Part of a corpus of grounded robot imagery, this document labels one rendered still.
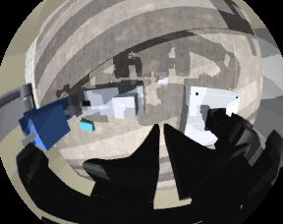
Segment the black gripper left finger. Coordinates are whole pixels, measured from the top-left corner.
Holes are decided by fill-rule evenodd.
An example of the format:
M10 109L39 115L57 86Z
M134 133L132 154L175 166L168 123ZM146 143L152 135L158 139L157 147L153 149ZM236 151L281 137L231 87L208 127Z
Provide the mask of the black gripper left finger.
M134 154L117 159L84 160L84 170L94 180L117 186L147 187L148 202L156 196L160 175L160 125L154 124Z

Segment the light blue rectangular block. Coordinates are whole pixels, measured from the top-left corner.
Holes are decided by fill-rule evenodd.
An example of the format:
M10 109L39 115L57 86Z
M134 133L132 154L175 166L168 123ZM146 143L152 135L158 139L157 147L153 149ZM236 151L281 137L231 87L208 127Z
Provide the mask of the light blue rectangular block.
M81 119L80 125L82 125L82 129L85 129L86 131L94 131L94 123L92 123L91 121Z

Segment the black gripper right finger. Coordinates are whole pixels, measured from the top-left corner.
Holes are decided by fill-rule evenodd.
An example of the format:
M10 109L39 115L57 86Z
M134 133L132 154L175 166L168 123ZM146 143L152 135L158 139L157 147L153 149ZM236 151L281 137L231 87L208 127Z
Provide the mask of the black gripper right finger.
M173 128L172 125L164 124L164 139L168 150L170 166L173 168L174 180L178 191L178 199L191 198L201 184L207 182L212 172L217 168L228 166L241 156L247 155L251 145L247 143L237 144L224 148L208 148L196 140Z

